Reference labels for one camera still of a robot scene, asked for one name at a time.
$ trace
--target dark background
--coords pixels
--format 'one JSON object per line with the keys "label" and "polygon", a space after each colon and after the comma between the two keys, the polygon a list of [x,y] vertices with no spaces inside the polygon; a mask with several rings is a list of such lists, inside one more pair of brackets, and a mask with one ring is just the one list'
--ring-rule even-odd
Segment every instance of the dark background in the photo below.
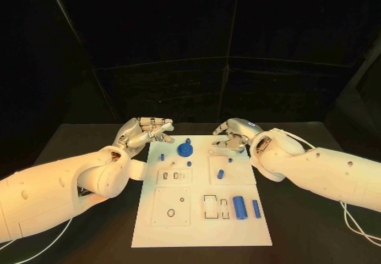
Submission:
{"label": "dark background", "polygon": [[1,171],[62,123],[324,121],[381,160],[379,1],[27,1],[3,14]]}

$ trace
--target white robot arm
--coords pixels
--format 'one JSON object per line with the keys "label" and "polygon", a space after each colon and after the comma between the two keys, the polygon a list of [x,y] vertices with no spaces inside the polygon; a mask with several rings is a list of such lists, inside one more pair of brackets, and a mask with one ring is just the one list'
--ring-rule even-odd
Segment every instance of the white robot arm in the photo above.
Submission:
{"label": "white robot arm", "polygon": [[128,179],[138,180],[144,173],[145,163],[131,157],[145,143],[173,143],[166,130],[173,130],[170,119],[132,118],[118,130],[112,146],[24,169],[3,179],[0,243],[47,230],[115,197]]}
{"label": "white robot arm", "polygon": [[262,131],[239,118],[223,122],[213,134],[222,131],[229,140],[215,147],[242,150],[248,144],[251,165],[270,180],[288,178],[323,197],[381,212],[381,163],[311,145],[304,150],[297,136],[280,129]]}

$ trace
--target blue cylinder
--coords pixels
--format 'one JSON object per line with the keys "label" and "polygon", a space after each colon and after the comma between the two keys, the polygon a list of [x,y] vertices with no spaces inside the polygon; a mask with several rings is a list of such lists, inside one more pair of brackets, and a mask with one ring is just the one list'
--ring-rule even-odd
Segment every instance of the blue cylinder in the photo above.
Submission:
{"label": "blue cylinder", "polygon": [[248,213],[246,213],[246,208],[244,206],[244,197],[242,196],[232,197],[232,204],[233,204],[236,219],[239,220],[246,219]]}
{"label": "blue cylinder", "polygon": [[187,143],[181,143],[177,147],[177,153],[181,157],[189,157],[193,153],[193,147]]}
{"label": "blue cylinder", "polygon": [[259,218],[259,207],[258,207],[258,201],[257,200],[252,200],[252,206],[254,206],[255,217]]}
{"label": "blue cylinder", "polygon": [[220,169],[216,174],[216,178],[220,180],[223,177],[223,170]]}

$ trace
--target table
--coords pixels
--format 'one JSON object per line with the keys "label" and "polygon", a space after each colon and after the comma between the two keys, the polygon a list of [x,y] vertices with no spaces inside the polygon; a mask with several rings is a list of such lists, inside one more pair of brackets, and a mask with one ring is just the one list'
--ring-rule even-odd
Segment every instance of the table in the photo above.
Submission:
{"label": "table", "polygon": [[[340,147],[320,122],[258,123],[280,128],[314,146]],[[171,135],[209,135],[218,124],[174,124]],[[34,164],[99,150],[114,141],[121,124],[63,124]],[[148,146],[135,159],[145,161]],[[275,183],[254,169],[272,246],[173,247],[132,249],[132,229],[141,182],[130,180],[121,194],[72,220],[69,228],[29,263],[379,263],[381,248],[349,231],[336,201],[298,188],[287,179]],[[381,213],[347,207],[365,232],[381,235]],[[0,252],[0,263],[27,259],[52,242],[66,223],[17,240]]]}

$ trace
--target small blue part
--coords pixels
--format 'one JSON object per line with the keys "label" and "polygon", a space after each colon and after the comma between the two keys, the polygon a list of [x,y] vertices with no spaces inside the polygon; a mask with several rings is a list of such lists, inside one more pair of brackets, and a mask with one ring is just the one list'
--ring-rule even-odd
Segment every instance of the small blue part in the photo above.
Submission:
{"label": "small blue part", "polygon": [[233,204],[236,219],[239,220],[246,219],[248,213],[246,213],[246,208],[244,206],[244,197],[242,196],[232,197],[232,204]]}
{"label": "small blue part", "polygon": [[216,174],[216,178],[220,180],[223,177],[223,170],[220,169]]}
{"label": "small blue part", "polygon": [[177,147],[177,153],[181,157],[189,157],[193,153],[193,147],[189,143],[181,143]]}
{"label": "small blue part", "polygon": [[252,206],[254,206],[255,217],[259,218],[259,207],[258,207],[258,201],[257,200],[252,200]]}

